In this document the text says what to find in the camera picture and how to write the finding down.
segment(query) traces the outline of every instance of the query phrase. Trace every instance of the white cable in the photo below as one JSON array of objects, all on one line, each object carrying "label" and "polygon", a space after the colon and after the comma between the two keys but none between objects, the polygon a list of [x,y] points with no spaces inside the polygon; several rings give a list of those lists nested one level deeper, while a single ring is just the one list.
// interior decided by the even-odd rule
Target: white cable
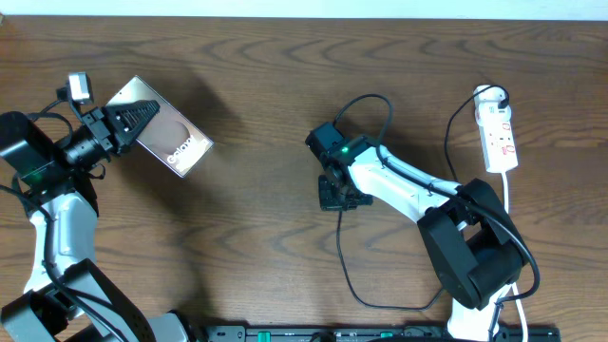
[{"label": "white cable", "polygon": [[[501,176],[503,176],[504,210],[508,214],[509,213],[509,183],[506,178],[506,172],[502,172]],[[511,285],[511,291],[513,291],[513,295],[520,294],[520,292],[517,289],[517,283],[513,283],[513,285]],[[523,313],[522,300],[516,299],[515,305],[517,306],[517,313],[520,315],[520,321],[522,322],[522,342],[528,342],[528,324],[525,321],[525,314]]]}]

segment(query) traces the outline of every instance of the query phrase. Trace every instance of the white power strip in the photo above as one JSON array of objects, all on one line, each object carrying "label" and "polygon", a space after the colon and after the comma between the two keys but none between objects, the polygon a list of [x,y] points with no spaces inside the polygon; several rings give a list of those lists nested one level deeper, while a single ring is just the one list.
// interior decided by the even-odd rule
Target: white power strip
[{"label": "white power strip", "polygon": [[[478,86],[473,93],[489,87]],[[511,106],[499,108],[504,100],[504,91],[492,87],[475,96],[475,121],[479,125],[484,150],[485,170],[490,173],[502,173],[518,165],[515,141],[511,130]]]}]

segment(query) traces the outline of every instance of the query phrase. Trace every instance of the wooden table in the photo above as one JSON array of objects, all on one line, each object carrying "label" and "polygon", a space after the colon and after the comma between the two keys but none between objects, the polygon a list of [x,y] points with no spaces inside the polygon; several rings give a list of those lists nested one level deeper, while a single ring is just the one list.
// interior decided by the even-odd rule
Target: wooden table
[{"label": "wooden table", "polygon": [[[304,139],[355,96],[382,93],[396,110],[385,145],[449,178],[449,115],[474,86],[500,84],[520,159],[509,173],[512,218],[542,275],[524,301],[528,322],[555,324],[565,341],[605,340],[607,42],[605,23],[8,17],[0,111],[42,109],[70,71],[88,72],[97,105],[140,75],[215,140],[186,179],[136,148],[94,183],[99,265],[146,315],[177,308],[200,323],[388,325],[446,321],[450,298],[425,313],[353,300],[336,257],[337,214],[319,209],[321,168]],[[500,194],[472,110],[454,122],[452,158],[462,181],[484,179]],[[375,135],[385,116],[369,100],[343,128]],[[61,123],[39,123],[52,138],[65,134]],[[12,176],[3,161],[0,176]],[[35,234],[18,201],[0,198],[6,305],[29,278]],[[370,302],[422,305],[440,286],[415,223],[380,201],[345,215],[343,250]],[[526,268],[520,289],[530,284]],[[502,318],[519,324],[512,304]]]}]

